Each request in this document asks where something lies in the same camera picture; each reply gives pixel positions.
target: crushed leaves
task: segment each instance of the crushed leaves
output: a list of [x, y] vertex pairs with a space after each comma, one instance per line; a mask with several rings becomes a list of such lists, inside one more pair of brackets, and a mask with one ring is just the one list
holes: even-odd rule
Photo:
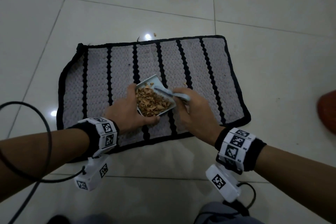
[[171, 103], [168, 99], [156, 94], [149, 85], [135, 91], [136, 101], [143, 116], [151, 117], [167, 110]]

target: wristband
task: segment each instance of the wristband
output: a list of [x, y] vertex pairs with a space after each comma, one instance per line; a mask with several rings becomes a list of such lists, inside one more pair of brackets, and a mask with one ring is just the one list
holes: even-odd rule
[[106, 118], [86, 118], [69, 128], [83, 130], [89, 136], [89, 147], [84, 157], [97, 157], [112, 150], [117, 145], [119, 128], [114, 121]]
[[257, 158], [266, 144], [255, 135], [238, 128], [225, 128], [215, 142], [219, 150], [216, 161], [238, 174], [254, 169]]

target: black stripe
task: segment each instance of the black stripe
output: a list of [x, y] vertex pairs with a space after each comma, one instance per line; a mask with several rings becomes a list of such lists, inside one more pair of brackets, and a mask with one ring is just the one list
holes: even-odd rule
[[88, 60], [88, 48], [85, 48], [84, 51], [84, 60], [83, 60], [83, 119], [87, 118], [87, 104], [86, 104], [86, 93], [87, 93], [87, 60]]
[[[137, 56], [137, 45], [133, 45], [133, 80], [134, 83], [139, 84], [140, 83], [140, 75], [139, 75], [139, 66], [138, 66], [138, 56]], [[142, 132], [143, 132], [143, 139], [144, 140], [149, 140], [150, 134], [148, 132], [148, 127], [143, 126], [142, 127]]]
[[191, 82], [191, 76], [190, 76], [190, 71], [189, 71], [189, 67], [187, 64], [187, 60], [186, 57], [184, 56], [184, 51], [181, 45], [181, 41], [180, 40], [176, 40], [177, 46], [178, 46], [178, 50], [180, 51], [181, 54], [181, 58], [182, 58], [182, 62], [183, 62], [183, 68], [184, 68], [184, 74], [185, 74], [185, 79], [187, 81], [187, 86], [190, 89], [193, 89], [192, 87], [192, 82]]
[[209, 71], [209, 75], [210, 75], [210, 79], [211, 79], [212, 89], [213, 89], [213, 92], [215, 93], [216, 100], [217, 100], [217, 105], [218, 105], [220, 119], [221, 119], [222, 124], [224, 125], [225, 122], [226, 122], [226, 120], [224, 118], [224, 113], [223, 113], [223, 107], [222, 107], [222, 103], [221, 103], [221, 98], [219, 97], [219, 92], [217, 90], [215, 78], [213, 76], [212, 67], [211, 67], [211, 64], [210, 64], [210, 59], [208, 57], [207, 50], [206, 50], [206, 48], [204, 46], [203, 39], [200, 38], [199, 42], [201, 43], [201, 46], [203, 48], [204, 58], [205, 58], [207, 66], [208, 66], [208, 71]]
[[[165, 88], [168, 88], [168, 86], [167, 86], [167, 80], [166, 80], [166, 75], [165, 75], [165, 70], [163, 68], [162, 52], [161, 52], [161, 45], [160, 45], [160, 43], [156, 44], [156, 48], [157, 48], [157, 57], [159, 59], [159, 68], [160, 68], [160, 74], [161, 74], [162, 84], [163, 84], [163, 86]], [[169, 117], [171, 134], [172, 135], [177, 135], [176, 126], [175, 126], [175, 120], [174, 120], [174, 115], [173, 115], [173, 111], [172, 110], [168, 111], [168, 117]]]
[[111, 83], [111, 47], [107, 48], [107, 91], [108, 104], [112, 105], [112, 83]]

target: white plastic device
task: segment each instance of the white plastic device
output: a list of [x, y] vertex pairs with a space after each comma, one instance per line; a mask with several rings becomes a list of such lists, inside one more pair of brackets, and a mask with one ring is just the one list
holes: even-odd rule
[[221, 164], [211, 165], [205, 174], [227, 202], [231, 203], [240, 196], [241, 188], [237, 187], [238, 181]]
[[108, 172], [110, 165], [111, 159], [107, 154], [98, 158], [88, 158], [85, 174], [80, 174], [74, 178], [76, 186], [87, 191], [94, 190]]

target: doormat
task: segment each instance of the doormat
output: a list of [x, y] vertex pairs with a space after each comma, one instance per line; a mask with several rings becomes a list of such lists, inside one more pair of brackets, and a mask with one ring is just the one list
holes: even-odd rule
[[[126, 96], [129, 84], [138, 84], [154, 74], [168, 89], [188, 87], [205, 97], [219, 124], [240, 127], [251, 120], [226, 39], [213, 35], [78, 44], [59, 78], [57, 129], [84, 118], [101, 117], [106, 107]], [[120, 135], [118, 145], [108, 153], [191, 136], [173, 109], [156, 126]]]

